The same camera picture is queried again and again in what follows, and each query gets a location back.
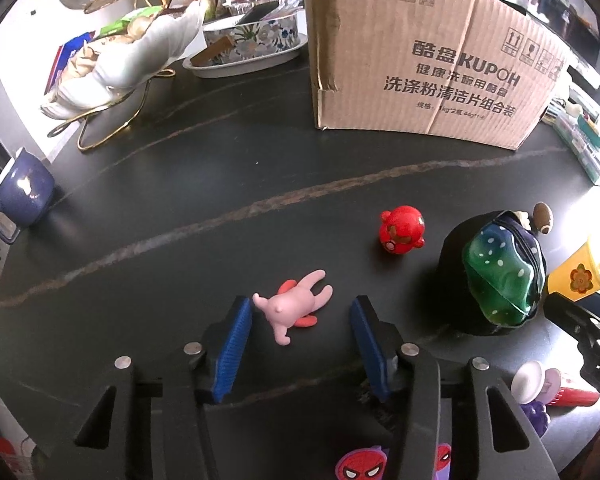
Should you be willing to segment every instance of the green pouch with white dots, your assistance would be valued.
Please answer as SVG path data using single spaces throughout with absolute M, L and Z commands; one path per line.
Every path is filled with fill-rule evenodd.
M 515 328 L 535 314 L 546 263 L 538 240 L 511 211 L 500 213 L 462 250 L 469 291 L 493 325 Z

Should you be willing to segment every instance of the yellow cup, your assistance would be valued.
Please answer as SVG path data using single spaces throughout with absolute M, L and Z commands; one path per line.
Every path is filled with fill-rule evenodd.
M 547 289 L 550 294 L 560 292 L 573 301 L 600 290 L 600 263 L 593 259 L 590 238 L 549 274 Z

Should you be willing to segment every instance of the small brown egg toy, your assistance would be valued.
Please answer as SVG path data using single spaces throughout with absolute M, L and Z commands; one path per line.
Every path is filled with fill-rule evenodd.
M 544 202 L 538 202 L 534 206 L 533 219 L 534 226 L 543 235 L 549 234 L 554 227 L 554 214 L 551 208 Z

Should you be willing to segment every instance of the white wall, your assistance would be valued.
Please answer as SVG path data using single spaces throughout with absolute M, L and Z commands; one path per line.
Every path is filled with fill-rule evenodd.
M 121 0 L 84 14 L 58 0 L 18 0 L 0 24 L 0 80 L 20 120 L 49 160 L 77 127 L 48 139 L 46 134 L 61 121 L 39 109 L 58 46 L 118 19 L 133 9 L 133 2 Z

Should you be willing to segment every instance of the brown box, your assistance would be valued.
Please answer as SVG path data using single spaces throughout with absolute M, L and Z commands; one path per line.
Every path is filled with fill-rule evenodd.
M 498 0 L 306 0 L 318 128 L 398 130 L 512 150 L 568 52 Z

